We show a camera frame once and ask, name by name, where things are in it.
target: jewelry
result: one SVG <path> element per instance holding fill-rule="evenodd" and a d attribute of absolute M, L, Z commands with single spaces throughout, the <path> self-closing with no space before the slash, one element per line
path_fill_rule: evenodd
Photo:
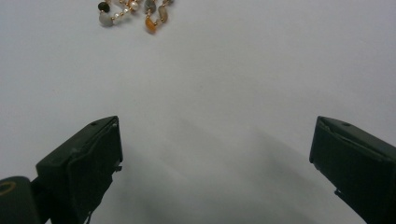
<path fill-rule="evenodd" d="M 153 21 L 150 16 L 156 11 L 157 6 L 155 5 L 155 0 L 146 0 L 146 27 L 151 33 L 155 33 L 158 25 L 168 21 L 168 12 L 166 11 L 166 7 L 173 2 L 174 0 L 163 0 L 163 4 L 158 7 L 160 18 L 158 18 L 156 21 Z"/>
<path fill-rule="evenodd" d="M 112 26 L 114 24 L 118 24 L 123 18 L 131 14 L 131 12 L 139 9 L 137 0 L 128 0 L 128 2 L 120 0 L 120 3 L 124 5 L 122 12 L 114 13 L 114 15 L 111 17 L 108 14 L 110 11 L 110 3 L 111 0 L 106 0 L 105 2 L 101 2 L 98 5 L 100 11 L 99 22 L 101 22 L 103 26 Z"/>

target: gray bead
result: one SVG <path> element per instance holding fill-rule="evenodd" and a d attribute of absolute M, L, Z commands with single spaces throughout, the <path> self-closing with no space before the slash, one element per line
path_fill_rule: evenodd
<path fill-rule="evenodd" d="M 150 13 L 154 13 L 156 9 L 157 9 L 157 6 L 155 6 L 154 0 L 146 0 L 146 2 L 145 2 L 145 10 L 146 11 L 150 11 Z"/>
<path fill-rule="evenodd" d="M 104 26 L 112 26 L 113 20 L 111 20 L 111 16 L 109 16 L 105 12 L 101 12 L 99 15 L 99 22 L 102 23 Z"/>

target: white surface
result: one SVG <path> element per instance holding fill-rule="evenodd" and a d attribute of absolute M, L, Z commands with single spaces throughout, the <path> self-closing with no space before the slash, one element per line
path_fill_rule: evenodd
<path fill-rule="evenodd" d="M 363 223 L 308 162 L 318 115 L 396 145 L 396 3 L 176 1 L 110 29 L 96 1 L 5 1 L 0 178 L 120 117 L 101 223 Z"/>

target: orange bead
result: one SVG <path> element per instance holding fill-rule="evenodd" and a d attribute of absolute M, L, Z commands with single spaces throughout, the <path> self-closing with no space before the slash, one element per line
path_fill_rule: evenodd
<path fill-rule="evenodd" d="M 146 27 L 150 32 L 155 33 L 156 27 L 150 17 L 146 17 Z"/>

